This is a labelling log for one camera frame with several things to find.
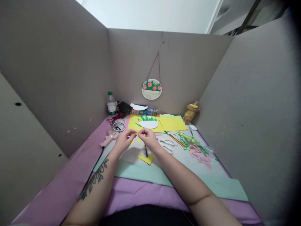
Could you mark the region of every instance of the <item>light green paper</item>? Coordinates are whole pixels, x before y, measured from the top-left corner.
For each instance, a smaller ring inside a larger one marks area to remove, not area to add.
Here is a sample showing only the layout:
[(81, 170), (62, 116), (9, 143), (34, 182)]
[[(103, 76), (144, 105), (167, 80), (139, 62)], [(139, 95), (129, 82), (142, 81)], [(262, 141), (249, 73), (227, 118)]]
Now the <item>light green paper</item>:
[[(105, 159), (105, 156), (101, 156), (95, 165), (93, 172), (99, 168)], [(118, 161), (115, 176), (174, 187), (160, 167), (128, 163), (121, 159)], [(248, 197), (237, 179), (214, 177), (203, 174), (197, 174), (197, 176), (201, 178), (217, 197), (248, 201)]]
[(182, 120), (182, 122), (183, 122), (182, 116), (174, 116), (174, 115), (170, 115), (170, 116), (167, 116), (167, 117), (169, 117), (169, 118), (179, 117), (179, 118)]

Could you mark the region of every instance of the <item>white scissors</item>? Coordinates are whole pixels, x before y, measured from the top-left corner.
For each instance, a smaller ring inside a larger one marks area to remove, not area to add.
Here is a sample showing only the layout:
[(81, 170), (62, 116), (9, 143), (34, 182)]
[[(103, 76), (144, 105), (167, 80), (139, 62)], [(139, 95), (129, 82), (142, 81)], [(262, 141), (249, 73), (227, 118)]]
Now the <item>white scissors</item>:
[(159, 141), (159, 143), (161, 143), (162, 147), (167, 149), (167, 152), (169, 154), (171, 154), (171, 155), (173, 154), (173, 149), (168, 146), (168, 145), (170, 145), (170, 146), (174, 147), (176, 145), (172, 140), (159, 140), (158, 138), (157, 138), (157, 140)]

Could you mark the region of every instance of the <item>red string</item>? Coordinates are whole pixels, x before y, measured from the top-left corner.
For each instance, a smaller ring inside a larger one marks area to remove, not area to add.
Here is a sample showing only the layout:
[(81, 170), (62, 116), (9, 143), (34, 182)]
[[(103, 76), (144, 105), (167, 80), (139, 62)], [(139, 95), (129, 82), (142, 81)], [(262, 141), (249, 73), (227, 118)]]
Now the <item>red string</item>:
[(154, 60), (154, 62), (153, 62), (153, 65), (154, 65), (154, 63), (155, 63), (157, 57), (158, 57), (158, 61), (159, 61), (159, 78), (160, 78), (160, 83), (161, 83), (161, 75), (160, 75), (160, 56), (159, 56), (159, 52), (158, 52), (157, 55), (156, 55), (156, 58), (155, 58), (155, 60)]

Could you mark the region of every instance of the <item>bottle label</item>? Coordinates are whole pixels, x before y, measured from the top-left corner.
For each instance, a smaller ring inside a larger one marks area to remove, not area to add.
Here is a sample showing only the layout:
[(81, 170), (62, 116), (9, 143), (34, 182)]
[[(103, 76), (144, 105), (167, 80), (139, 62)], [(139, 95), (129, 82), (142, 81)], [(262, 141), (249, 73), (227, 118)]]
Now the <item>bottle label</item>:
[(113, 106), (108, 105), (108, 111), (109, 111), (109, 115), (115, 115), (116, 114), (116, 105), (113, 105)]

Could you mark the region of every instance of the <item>hand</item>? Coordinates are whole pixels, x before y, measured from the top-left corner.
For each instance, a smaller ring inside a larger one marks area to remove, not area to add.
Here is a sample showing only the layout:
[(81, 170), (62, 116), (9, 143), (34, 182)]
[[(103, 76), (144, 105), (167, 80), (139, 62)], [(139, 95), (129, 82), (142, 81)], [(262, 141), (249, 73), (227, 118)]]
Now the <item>hand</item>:
[(136, 137), (136, 130), (128, 129), (120, 134), (118, 134), (116, 138), (116, 143), (113, 147), (116, 151), (120, 152), (122, 154), (128, 147), (130, 146), (131, 142)]
[(145, 143), (147, 147), (149, 147), (152, 151), (158, 149), (161, 147), (159, 144), (155, 134), (153, 131), (147, 128), (143, 128), (142, 130), (139, 131), (138, 137)]

